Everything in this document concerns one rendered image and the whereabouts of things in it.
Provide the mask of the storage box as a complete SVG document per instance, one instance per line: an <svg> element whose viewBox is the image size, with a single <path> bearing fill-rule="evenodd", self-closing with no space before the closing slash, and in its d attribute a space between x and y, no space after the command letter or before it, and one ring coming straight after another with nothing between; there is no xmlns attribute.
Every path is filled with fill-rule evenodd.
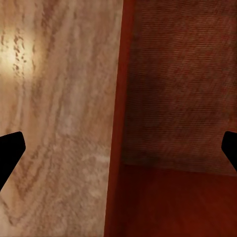
<svg viewBox="0 0 237 237"><path fill-rule="evenodd" d="M163 0L151 0L162 2ZM215 0L204 0L213 3ZM140 73L130 69L140 69L135 63L142 62L138 57L132 57L136 51L133 41L139 41L143 33L151 29L142 28L135 31L135 22L141 26L152 26L152 22L143 22L137 9L145 9L145 0L123 0L121 35L118 58L118 75L116 86L115 110L113 120L110 169L108 180L107 204L104 237L237 237L237 174L219 173L218 171L197 171L189 167L173 168L172 166L150 166L143 162L125 163L131 161L133 152L123 149L127 142L134 139L125 136L130 131L125 127L131 124L126 114L133 114L135 105L128 99L139 97L141 93L130 90L136 88L129 81ZM233 2L233 0L220 0ZM229 12L237 13L237 8ZM207 17L218 17L218 14L208 13ZM215 30L222 35L225 31ZM133 36L134 35L134 36ZM197 48L206 48L203 43ZM150 49L159 49L159 45L149 45ZM189 61L200 69L220 67L220 63L210 62L200 65L199 61ZM132 76L132 77L130 77ZM169 77L159 77L161 81L169 81ZM180 82L191 82L192 79L181 78ZM146 86L147 82L137 82ZM148 85L148 90L158 90L155 85ZM228 94L237 94L237 90L227 90ZM129 95L128 95L129 94ZM162 98L162 94L151 94L149 98ZM151 100L150 104L159 105L162 101ZM161 108L169 109L177 104L177 100L167 100ZM193 103L193 107L205 110L201 103ZM153 113L164 113L163 109L155 109ZM164 123L175 123L173 119L164 119ZM163 125L163 130L173 127ZM191 144L192 148L201 148L202 144ZM170 153L180 153L179 149L169 149Z"/></svg>

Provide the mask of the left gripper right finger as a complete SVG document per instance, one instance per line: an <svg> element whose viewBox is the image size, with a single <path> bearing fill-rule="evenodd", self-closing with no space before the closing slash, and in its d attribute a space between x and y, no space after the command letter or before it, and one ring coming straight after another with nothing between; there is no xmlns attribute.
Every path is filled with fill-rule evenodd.
<svg viewBox="0 0 237 237"><path fill-rule="evenodd" d="M234 171L237 171L237 132L227 129L224 131L220 142L220 150Z"/></svg>

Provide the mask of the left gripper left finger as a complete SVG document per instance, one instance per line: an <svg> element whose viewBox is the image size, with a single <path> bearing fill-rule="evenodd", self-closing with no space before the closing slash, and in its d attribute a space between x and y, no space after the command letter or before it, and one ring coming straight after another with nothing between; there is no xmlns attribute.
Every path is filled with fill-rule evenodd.
<svg viewBox="0 0 237 237"><path fill-rule="evenodd" d="M0 137L0 190L26 150L21 131Z"/></svg>

